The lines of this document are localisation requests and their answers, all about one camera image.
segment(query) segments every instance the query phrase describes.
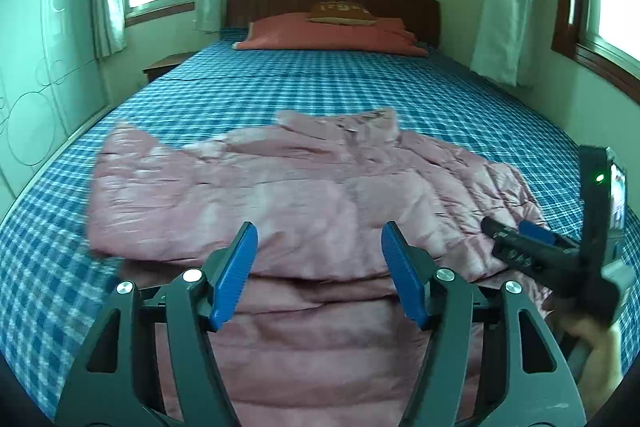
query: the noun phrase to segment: nightstand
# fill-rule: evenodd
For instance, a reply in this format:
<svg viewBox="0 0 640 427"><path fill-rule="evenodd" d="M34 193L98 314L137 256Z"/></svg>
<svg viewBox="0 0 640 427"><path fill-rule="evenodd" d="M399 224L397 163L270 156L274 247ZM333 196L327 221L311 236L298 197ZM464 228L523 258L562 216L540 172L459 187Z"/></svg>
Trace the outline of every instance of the nightstand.
<svg viewBox="0 0 640 427"><path fill-rule="evenodd" d="M143 73L146 74L149 82L153 82L156 78L160 78L169 71L174 70L180 64L182 64L187 58L193 57L196 52L180 53L177 55L169 55L168 57L158 60L151 64L148 68L145 68Z"/></svg>

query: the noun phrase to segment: bed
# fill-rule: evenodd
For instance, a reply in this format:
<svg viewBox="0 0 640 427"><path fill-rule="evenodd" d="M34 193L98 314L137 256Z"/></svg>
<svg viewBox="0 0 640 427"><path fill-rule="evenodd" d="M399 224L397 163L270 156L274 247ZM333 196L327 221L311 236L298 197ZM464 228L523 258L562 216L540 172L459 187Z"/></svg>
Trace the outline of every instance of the bed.
<svg viewBox="0 0 640 427"><path fill-rule="evenodd" d="M221 39L142 89L44 172L0 230L0 352L31 399L55 415L74 354L117 281L118 260L88 251L84 212L95 157L119 120L178 147L239 126L269 124L280 109L313 115L390 106L403 128L520 168L557 232L578 237L576 144L510 95L436 51L434 0L353 0L400 16L428 58L367 52L251 51L232 44L251 20L306 10L318 0L228 0ZM630 213L624 257L640 267L640 223ZM638 285L622 317L623 368L640 345Z"/></svg>

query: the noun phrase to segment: bed frame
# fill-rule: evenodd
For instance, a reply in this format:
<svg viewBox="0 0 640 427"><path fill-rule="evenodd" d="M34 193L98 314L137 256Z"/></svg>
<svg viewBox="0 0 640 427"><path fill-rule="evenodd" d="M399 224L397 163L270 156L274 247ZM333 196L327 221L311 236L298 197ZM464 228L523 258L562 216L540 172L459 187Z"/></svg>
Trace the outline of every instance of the bed frame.
<svg viewBox="0 0 640 427"><path fill-rule="evenodd" d="M227 0L226 26L246 28L249 23L288 12L308 12L316 2L331 0ZM421 42L440 44L440 3L436 0L336 0L362 4L376 17L400 17Z"/></svg>

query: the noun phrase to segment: pink pillow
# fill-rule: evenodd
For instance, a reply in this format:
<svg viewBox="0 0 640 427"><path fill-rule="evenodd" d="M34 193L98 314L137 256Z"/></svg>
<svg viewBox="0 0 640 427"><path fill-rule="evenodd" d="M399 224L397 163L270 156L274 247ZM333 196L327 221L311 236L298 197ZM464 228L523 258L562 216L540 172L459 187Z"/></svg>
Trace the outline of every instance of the pink pillow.
<svg viewBox="0 0 640 427"><path fill-rule="evenodd" d="M308 13L285 13L252 23L236 50L361 50L426 57L414 46L414 34L402 19L377 19L373 26L345 26L311 22Z"/></svg>

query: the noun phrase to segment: wardrobe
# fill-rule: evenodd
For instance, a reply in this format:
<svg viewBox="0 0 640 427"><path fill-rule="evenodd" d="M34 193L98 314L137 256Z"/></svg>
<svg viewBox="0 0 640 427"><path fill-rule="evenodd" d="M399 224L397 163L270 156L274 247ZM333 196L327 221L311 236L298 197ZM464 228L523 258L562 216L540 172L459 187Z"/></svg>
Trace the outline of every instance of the wardrobe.
<svg viewBox="0 0 640 427"><path fill-rule="evenodd" d="M0 219L107 105L91 0L0 0Z"/></svg>

